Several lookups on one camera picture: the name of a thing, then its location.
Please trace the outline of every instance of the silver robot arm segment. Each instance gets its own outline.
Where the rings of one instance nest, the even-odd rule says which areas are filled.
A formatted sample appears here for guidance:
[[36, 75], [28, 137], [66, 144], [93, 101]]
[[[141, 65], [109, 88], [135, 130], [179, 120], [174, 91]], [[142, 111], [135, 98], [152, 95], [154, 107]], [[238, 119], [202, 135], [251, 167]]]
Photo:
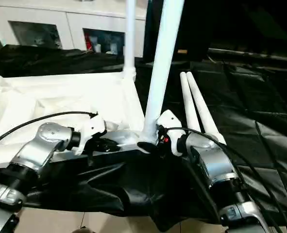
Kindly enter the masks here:
[[160, 116], [157, 124], [166, 132], [162, 137], [170, 139], [168, 147], [174, 155], [189, 154], [196, 161], [203, 183], [217, 206], [220, 221], [229, 227], [227, 232], [271, 232], [258, 206], [243, 187], [231, 160], [219, 145], [198, 133], [185, 135], [181, 129], [166, 131], [167, 128], [181, 127], [170, 110]]
[[14, 232], [19, 220], [15, 213], [21, 210], [56, 151], [73, 150], [80, 155], [89, 139], [104, 133], [104, 120], [99, 115], [91, 118], [80, 132], [56, 123], [41, 125], [35, 138], [0, 171], [0, 233]]

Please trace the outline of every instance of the white rod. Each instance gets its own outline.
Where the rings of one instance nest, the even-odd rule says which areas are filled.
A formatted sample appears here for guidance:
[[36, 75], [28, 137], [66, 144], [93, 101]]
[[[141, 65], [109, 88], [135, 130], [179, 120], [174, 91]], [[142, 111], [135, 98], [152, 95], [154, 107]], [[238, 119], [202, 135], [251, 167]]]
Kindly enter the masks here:
[[156, 137], [184, 0], [164, 0], [143, 132]]
[[190, 87], [187, 82], [187, 77], [186, 77], [185, 72], [180, 73], [180, 80], [181, 80], [184, 108], [186, 110], [187, 127], [193, 130], [201, 131], [201, 128], [200, 128], [200, 125], [197, 119], [195, 106], [193, 103], [192, 94], [191, 94]]
[[193, 98], [196, 104], [196, 107], [198, 109], [198, 112], [200, 114], [202, 123], [203, 123], [203, 128], [205, 129], [205, 132], [207, 134], [212, 134], [214, 135], [219, 142], [224, 143], [225, 144], [225, 140], [224, 137], [222, 136], [222, 134], [219, 133], [216, 124], [210, 114], [210, 111], [205, 103], [205, 100], [203, 99], [203, 96], [201, 94], [200, 89], [197, 86], [197, 83], [192, 75], [191, 72], [188, 72], [186, 74], [187, 76], [187, 80], [188, 80], [188, 84], [190, 85], [192, 94], [193, 94]]
[[127, 0], [124, 54], [125, 71], [133, 71], [135, 69], [135, 6], [136, 0]]

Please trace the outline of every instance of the black plastic sheet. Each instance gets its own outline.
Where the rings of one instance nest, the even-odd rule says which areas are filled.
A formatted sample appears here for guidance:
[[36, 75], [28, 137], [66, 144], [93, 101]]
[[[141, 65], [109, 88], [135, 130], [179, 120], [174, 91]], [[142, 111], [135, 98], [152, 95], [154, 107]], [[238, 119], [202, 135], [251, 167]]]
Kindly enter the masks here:
[[[112, 55], [79, 50], [7, 46], [0, 52], [3, 77], [109, 72], [122, 69]], [[186, 125], [179, 73], [191, 70], [227, 144], [245, 156], [265, 179], [287, 215], [287, 72], [223, 64], [172, 65], [163, 110]], [[136, 62], [136, 88], [145, 111], [152, 66]], [[249, 189], [275, 221], [284, 221], [263, 186], [239, 158], [230, 155]], [[117, 216], [151, 216], [161, 231], [193, 217], [217, 223], [186, 169], [191, 160], [138, 151], [63, 161], [50, 165], [26, 206], [67, 211], [101, 211]]]

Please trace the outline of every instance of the tiled floor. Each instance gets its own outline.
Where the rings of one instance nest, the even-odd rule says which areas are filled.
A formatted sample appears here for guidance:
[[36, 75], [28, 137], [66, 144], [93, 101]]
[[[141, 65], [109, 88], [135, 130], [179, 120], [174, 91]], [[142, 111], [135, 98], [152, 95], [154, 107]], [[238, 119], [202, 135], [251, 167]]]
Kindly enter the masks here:
[[[158, 233], [149, 217], [116, 217], [104, 213], [79, 213], [26, 208], [15, 233], [71, 233], [86, 226], [96, 233]], [[173, 226], [168, 233], [223, 233], [219, 225], [187, 219]]]

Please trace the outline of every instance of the white styrofoam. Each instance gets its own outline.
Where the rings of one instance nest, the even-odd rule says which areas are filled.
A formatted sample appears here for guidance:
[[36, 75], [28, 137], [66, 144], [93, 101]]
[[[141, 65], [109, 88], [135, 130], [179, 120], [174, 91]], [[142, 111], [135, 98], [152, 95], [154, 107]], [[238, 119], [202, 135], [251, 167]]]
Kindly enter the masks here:
[[[0, 135], [34, 118], [66, 111], [98, 112], [107, 129], [143, 128], [144, 115], [133, 79], [123, 73], [0, 78]], [[64, 115], [33, 123], [0, 141], [0, 166], [6, 166], [44, 122], [79, 129], [87, 115]], [[68, 157], [67, 153], [58, 159]]]

